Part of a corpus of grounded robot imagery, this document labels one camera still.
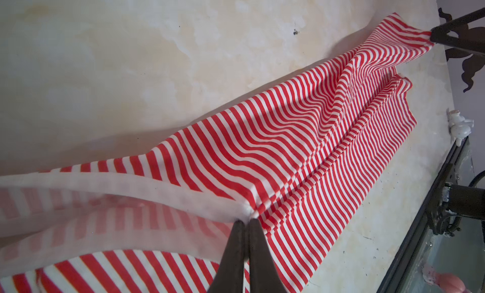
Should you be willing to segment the red white striped tank top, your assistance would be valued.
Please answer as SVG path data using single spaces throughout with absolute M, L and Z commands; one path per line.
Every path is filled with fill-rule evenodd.
M 1 178 L 2 292 L 205 292 L 260 221 L 301 292 L 416 125 L 397 66 L 431 34 L 387 16 L 361 45 L 145 154 Z

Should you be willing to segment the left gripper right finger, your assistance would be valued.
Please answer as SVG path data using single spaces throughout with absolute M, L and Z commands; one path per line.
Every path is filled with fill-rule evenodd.
M 258 219 L 249 221 L 248 238 L 250 292 L 285 293 L 286 289 L 280 280 L 267 239 Z

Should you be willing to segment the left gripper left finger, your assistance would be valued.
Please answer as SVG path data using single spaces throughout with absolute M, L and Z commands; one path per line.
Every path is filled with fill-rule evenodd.
M 219 268 L 207 292 L 242 293 L 247 248 L 246 225 L 239 220 L 231 229 Z

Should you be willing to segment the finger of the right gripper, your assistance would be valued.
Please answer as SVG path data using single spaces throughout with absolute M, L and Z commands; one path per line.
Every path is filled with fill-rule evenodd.
M 484 35 L 470 37 L 431 36 L 433 43 L 447 47 L 446 58 L 464 58 L 469 55 L 484 57 Z
M 431 40 L 437 41 L 448 36 L 449 32 L 457 34 L 459 39 L 480 41 L 484 40 L 484 27 L 470 28 L 469 23 L 484 18 L 484 8 L 474 11 L 465 16 L 453 19 L 452 15 L 438 9 L 438 15 L 445 23 L 431 30 Z

